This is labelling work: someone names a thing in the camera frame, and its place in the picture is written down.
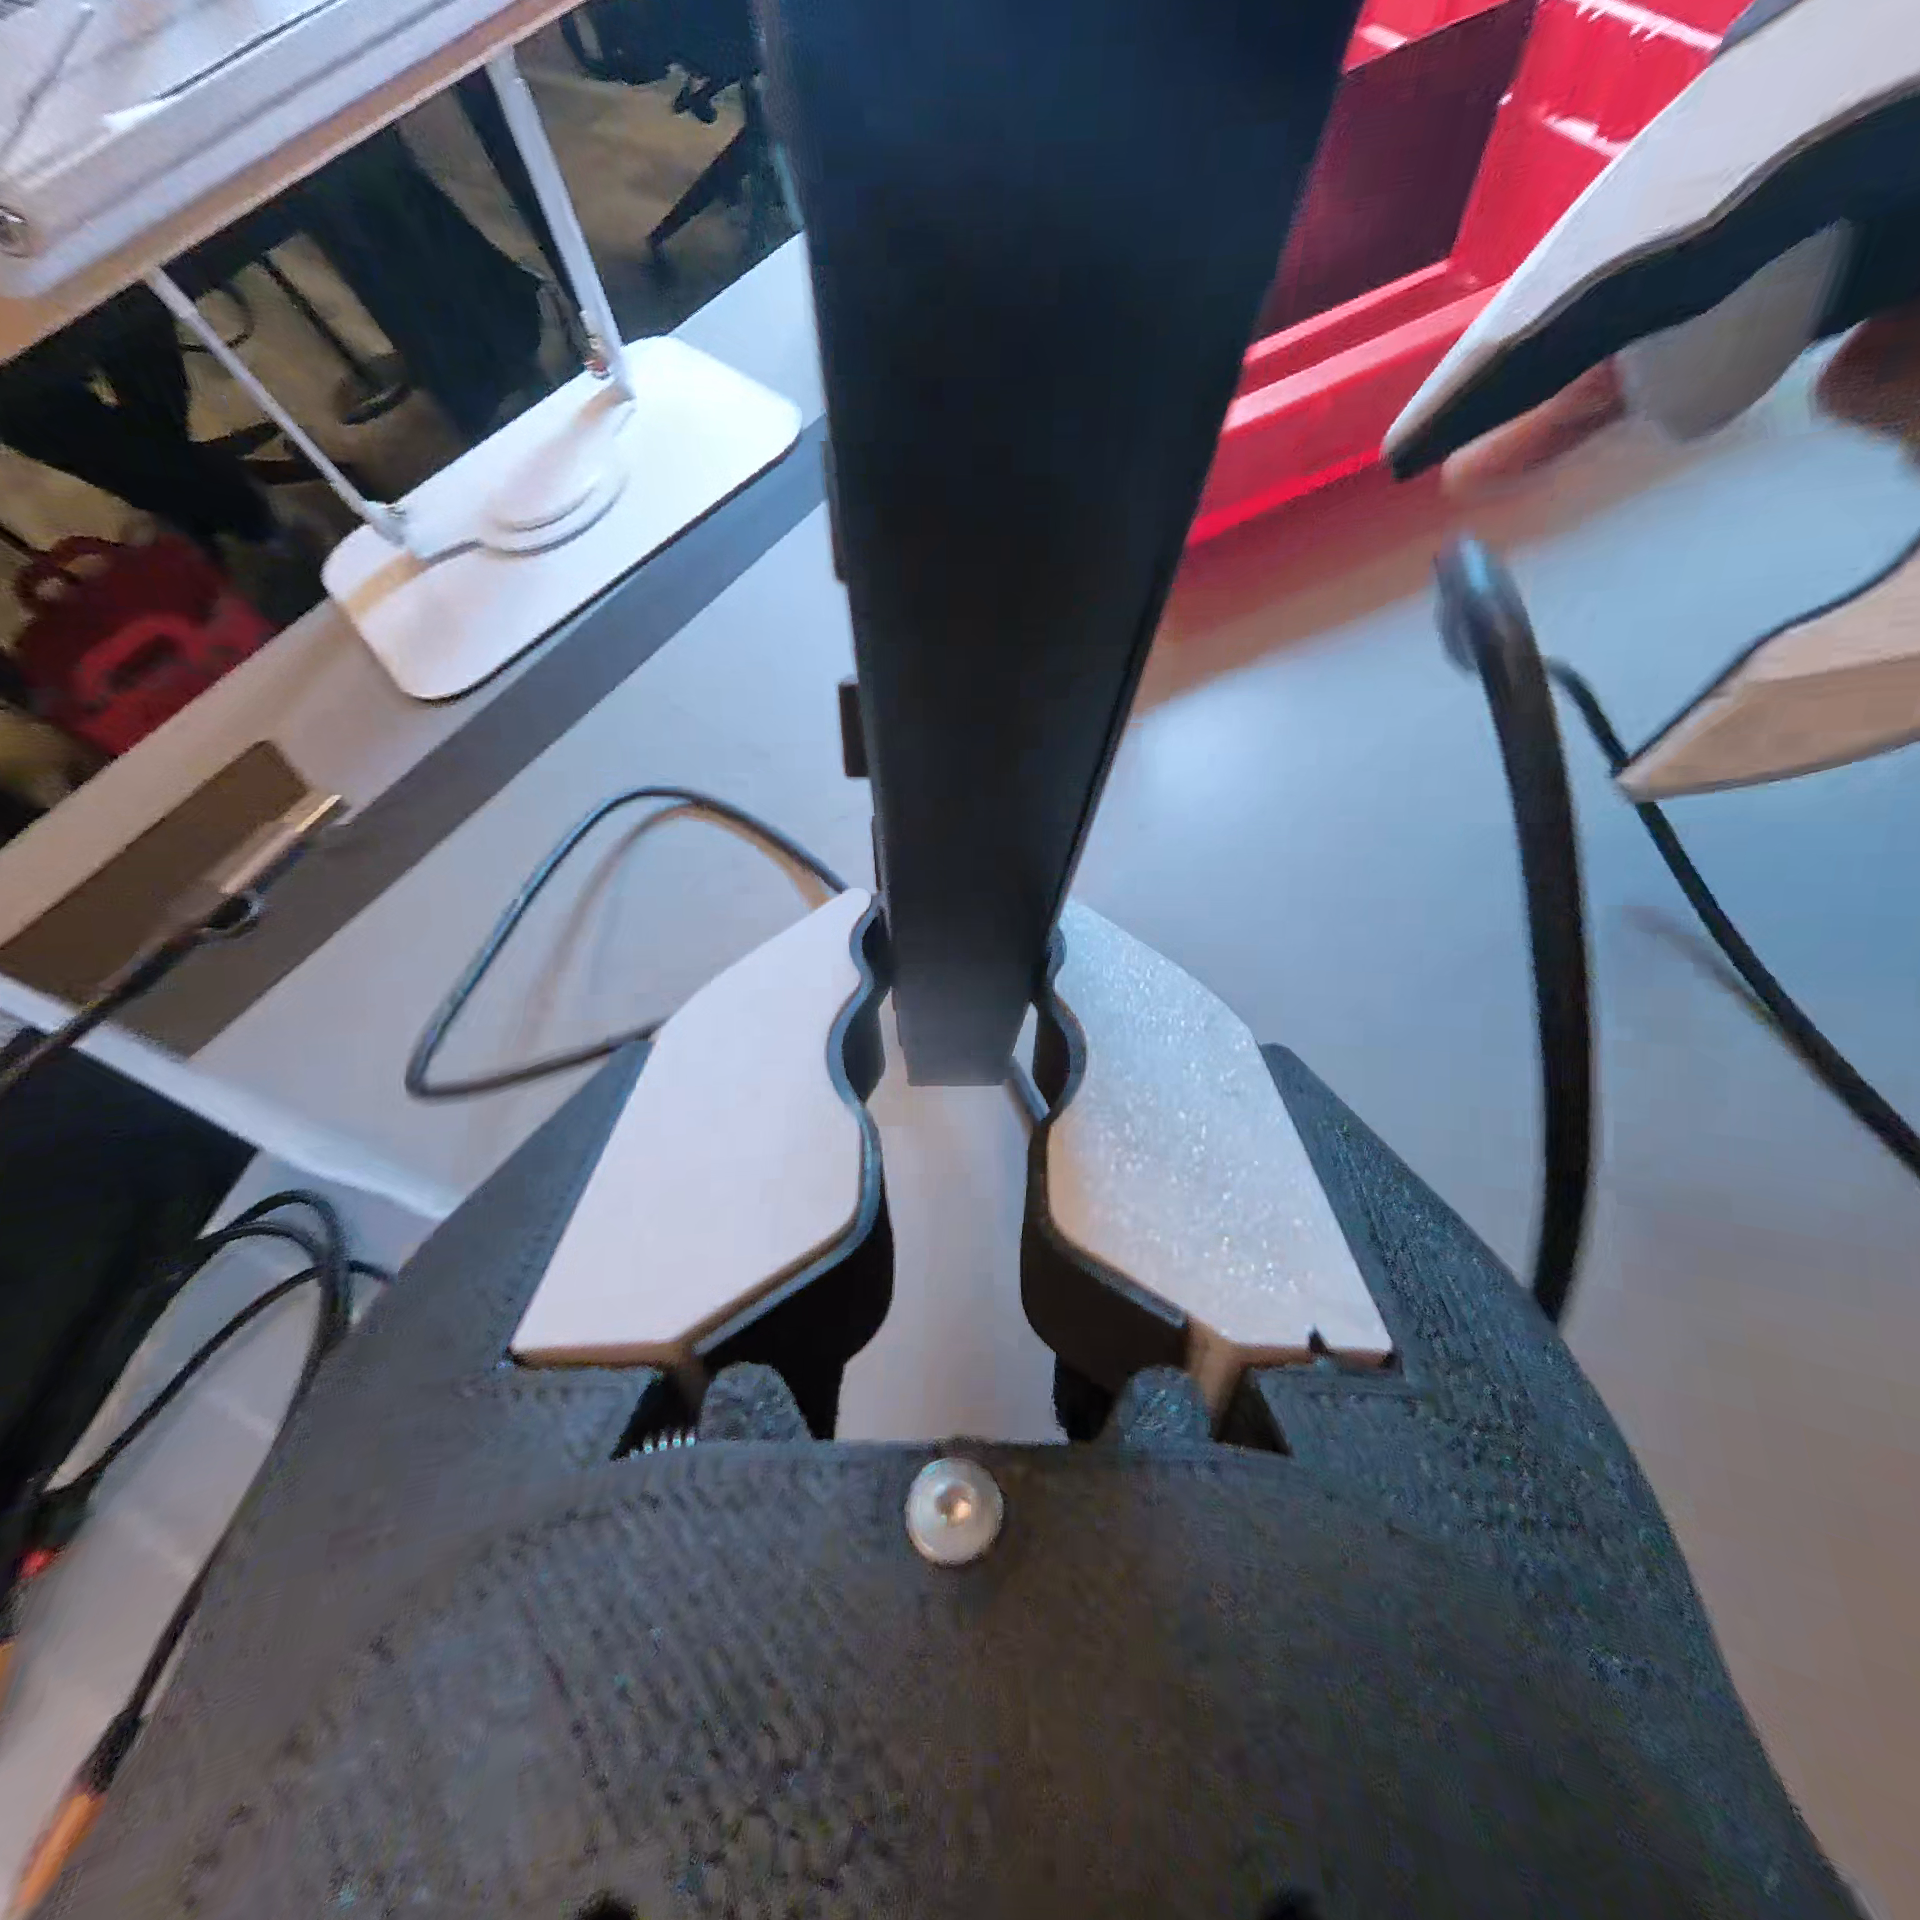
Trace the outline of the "red plastic object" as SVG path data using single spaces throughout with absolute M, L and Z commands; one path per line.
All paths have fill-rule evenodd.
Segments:
M 272 643 L 273 625 L 178 535 L 73 535 L 14 577 L 14 672 L 29 710 L 114 760 Z

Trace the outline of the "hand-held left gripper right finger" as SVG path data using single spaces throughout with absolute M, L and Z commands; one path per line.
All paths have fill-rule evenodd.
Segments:
M 1069 1374 L 1391 1361 L 1248 1022 L 1081 904 L 1046 952 L 1034 1078 L 1022 1306 Z

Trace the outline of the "red plastic bin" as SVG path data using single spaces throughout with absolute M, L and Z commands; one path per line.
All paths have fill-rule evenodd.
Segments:
M 1188 547 L 1344 486 L 1495 291 L 1716 56 L 1740 3 L 1532 3 L 1450 251 L 1241 359 Z

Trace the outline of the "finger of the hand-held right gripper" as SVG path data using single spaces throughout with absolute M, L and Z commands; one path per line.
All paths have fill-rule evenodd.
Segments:
M 1760 640 L 1615 776 L 1664 803 L 1829 773 L 1918 738 L 1918 581 L 1878 578 Z
M 1834 343 L 1817 405 L 1916 454 L 1918 5 L 1752 5 L 1382 441 L 1502 482 L 1615 423 L 1702 441 Z

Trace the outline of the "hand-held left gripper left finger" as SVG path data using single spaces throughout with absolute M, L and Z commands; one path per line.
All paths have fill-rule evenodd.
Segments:
M 877 1223 L 870 891 L 846 890 L 663 1022 L 512 1333 L 527 1368 L 692 1362 Z

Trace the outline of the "black usb hub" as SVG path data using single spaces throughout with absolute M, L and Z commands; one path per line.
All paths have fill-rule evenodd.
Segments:
M 756 5 L 913 1083 L 1039 994 L 1358 11 Z

